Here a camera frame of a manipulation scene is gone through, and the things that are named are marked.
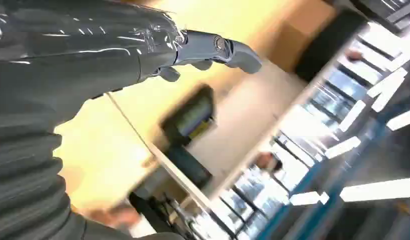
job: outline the ceiling light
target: ceiling light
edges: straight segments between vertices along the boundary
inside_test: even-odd
[[[345,202],[410,198],[410,178],[348,186],[340,197]]]
[[[410,125],[410,110],[399,116],[392,118],[386,124],[386,126],[390,128],[392,131],[403,128],[407,125]]]
[[[365,103],[361,100],[357,101],[355,105],[352,107],[352,109],[349,111],[348,115],[346,115],[346,117],[340,123],[339,129],[342,130],[342,132],[346,132],[364,108]]]
[[[329,159],[332,159],[336,156],[339,156],[339,155],[341,155],[345,152],[348,152],[348,151],[352,150],[353,148],[356,148],[357,146],[359,146],[360,143],[361,143],[361,141],[356,136],[351,137],[348,140],[345,140],[345,141],[339,143],[338,145],[329,148],[325,152],[325,155]]]

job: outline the metal rod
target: metal rod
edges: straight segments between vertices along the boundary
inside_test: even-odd
[[[238,213],[234,208],[230,206],[222,197],[219,197],[219,199],[243,222],[245,223],[245,219],[243,219],[242,215]]]

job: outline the robotic hand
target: robotic hand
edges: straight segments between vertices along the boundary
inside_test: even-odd
[[[54,128],[88,99],[152,76],[175,81],[175,65],[212,62],[261,67],[248,46],[182,32],[162,11],[111,0],[0,0],[0,239],[128,239],[70,211]]]
[[[50,132],[86,100],[149,77],[176,81],[172,66],[206,70],[213,62],[247,73],[261,67],[247,45],[179,30],[155,9],[108,0],[0,1],[0,116],[21,126],[13,135]]]
[[[174,65],[191,64],[199,70],[208,70],[213,62],[226,64],[230,68],[240,68],[253,74],[261,68],[258,55],[247,45],[224,39],[219,35],[187,30],[186,43],[177,51]],[[172,68],[161,70],[160,75],[167,81],[178,79],[179,74]]]

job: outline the black panel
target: black panel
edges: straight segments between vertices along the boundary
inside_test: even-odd
[[[172,112],[162,123],[162,129],[171,145],[186,146],[192,138],[212,125],[214,114],[213,89],[203,87]]]
[[[358,13],[343,9],[304,51],[295,73],[310,82],[366,22]]]

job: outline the person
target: person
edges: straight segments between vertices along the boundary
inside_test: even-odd
[[[260,152],[253,165],[271,174],[275,174],[283,168],[283,162],[274,153],[269,151]]]

